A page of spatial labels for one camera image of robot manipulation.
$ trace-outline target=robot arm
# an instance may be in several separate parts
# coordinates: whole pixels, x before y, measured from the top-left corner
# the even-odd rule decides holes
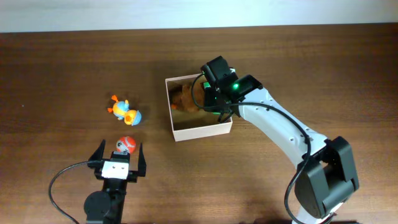
[[[94,169],[98,180],[103,180],[103,188],[90,194],[84,205],[87,224],[120,224],[123,214],[127,183],[136,183],[138,177],[146,176],[146,161],[139,148],[138,170],[129,170],[130,153],[112,152],[110,159],[103,159],[105,140],[90,157],[89,161],[101,161],[88,164]]]
[[[326,146],[326,136],[317,133],[304,125],[301,121],[291,115],[281,107],[265,88],[255,89],[245,95],[245,102],[264,103],[283,111],[294,119],[310,136],[311,155],[317,153]],[[285,117],[276,111],[268,110],[258,106],[239,106],[240,116],[254,124],[264,134],[266,134],[277,146],[279,146],[290,159],[292,164],[297,166],[303,161],[303,156],[307,153],[307,144],[303,134]]]
[[[251,122],[285,152],[300,172],[291,184],[295,183],[295,194],[302,207],[298,216],[292,218],[299,223],[330,220],[328,217],[359,188],[348,142],[342,137],[331,141],[310,129],[281,107],[254,77],[247,75],[239,79],[221,56],[201,70],[208,81],[203,85],[205,105],[202,108],[221,114],[235,113]]]

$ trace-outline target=blue toy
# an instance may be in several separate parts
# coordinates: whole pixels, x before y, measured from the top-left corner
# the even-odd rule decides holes
[[[136,110],[129,110],[128,100],[119,101],[115,95],[111,99],[115,101],[115,104],[112,108],[108,108],[109,113],[113,113],[118,120],[124,119],[127,125],[134,126],[140,123],[142,118],[141,113]]]

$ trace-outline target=cardboard box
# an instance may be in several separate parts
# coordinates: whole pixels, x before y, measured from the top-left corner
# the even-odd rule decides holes
[[[199,74],[176,78],[166,78],[165,80],[167,100],[169,102],[170,120],[175,141],[203,138],[217,134],[227,134],[231,131],[232,118],[230,118],[227,122],[220,124],[217,121],[217,114],[209,113],[203,110],[189,113],[171,109],[169,93],[174,89],[179,88],[183,84],[192,83],[198,75]],[[205,81],[205,77],[201,77],[197,83]]]

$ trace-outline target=wooden table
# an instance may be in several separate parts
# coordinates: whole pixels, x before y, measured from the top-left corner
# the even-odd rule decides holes
[[[361,187],[335,220],[396,222],[398,24],[1,34],[0,222],[70,223],[50,204],[50,179],[102,139],[109,157],[126,135],[144,143],[147,177],[127,187],[125,223],[288,219],[294,167],[252,124],[234,117],[230,134],[173,139],[164,79],[219,55],[305,124],[351,143]],[[142,111],[140,125],[108,114],[112,94]],[[83,203],[101,188],[80,167],[53,196],[84,223]]]

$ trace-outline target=stuffed toy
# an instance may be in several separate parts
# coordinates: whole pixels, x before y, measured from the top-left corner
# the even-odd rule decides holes
[[[191,95],[192,83],[184,84],[180,88],[175,89],[170,94],[171,105],[173,110],[185,111],[185,112],[196,112],[199,108],[194,104]],[[203,90],[202,84],[196,82],[193,87],[193,95],[197,103],[203,106],[205,102],[205,91]]]

